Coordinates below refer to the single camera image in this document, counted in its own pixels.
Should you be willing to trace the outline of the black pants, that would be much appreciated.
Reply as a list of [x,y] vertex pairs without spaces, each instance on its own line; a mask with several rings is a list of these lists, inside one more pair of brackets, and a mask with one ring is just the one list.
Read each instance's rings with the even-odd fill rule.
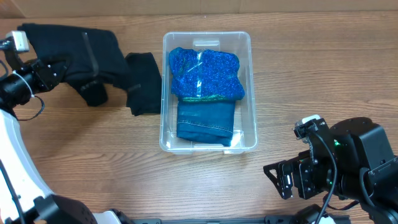
[[108,100],[104,85],[128,91],[131,71],[118,40],[109,30],[49,24],[22,24],[38,58],[68,56],[70,65],[63,81],[74,88],[88,106]]

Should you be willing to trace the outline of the blue denim jeans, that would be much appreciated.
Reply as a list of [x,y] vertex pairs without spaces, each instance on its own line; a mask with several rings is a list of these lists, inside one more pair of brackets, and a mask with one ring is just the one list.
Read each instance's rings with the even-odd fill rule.
[[187,103],[177,106],[177,136],[208,144],[230,146],[235,102]]

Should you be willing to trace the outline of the sparkly blue garment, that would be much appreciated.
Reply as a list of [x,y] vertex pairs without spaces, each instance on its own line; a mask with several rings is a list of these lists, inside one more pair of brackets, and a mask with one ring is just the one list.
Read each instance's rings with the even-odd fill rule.
[[237,101],[245,96],[239,81],[235,54],[210,49],[177,47],[169,53],[171,93],[179,100],[197,103]]

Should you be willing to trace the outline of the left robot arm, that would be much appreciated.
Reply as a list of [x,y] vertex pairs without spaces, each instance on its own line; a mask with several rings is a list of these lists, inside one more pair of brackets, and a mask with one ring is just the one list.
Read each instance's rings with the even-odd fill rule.
[[27,63],[1,78],[1,220],[4,223],[121,224],[117,212],[93,213],[54,193],[27,152],[14,107],[52,90],[69,67],[66,55]]

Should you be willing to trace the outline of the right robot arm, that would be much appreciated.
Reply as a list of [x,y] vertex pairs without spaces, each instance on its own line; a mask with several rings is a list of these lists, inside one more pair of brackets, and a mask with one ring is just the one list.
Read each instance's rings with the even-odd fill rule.
[[297,188],[302,199],[326,193],[323,205],[311,205],[290,223],[341,223],[327,214],[332,196],[360,205],[374,223],[397,223],[397,156],[382,126],[366,117],[350,118],[332,127],[315,114],[298,121],[293,131],[308,144],[297,157],[263,167],[282,199]]

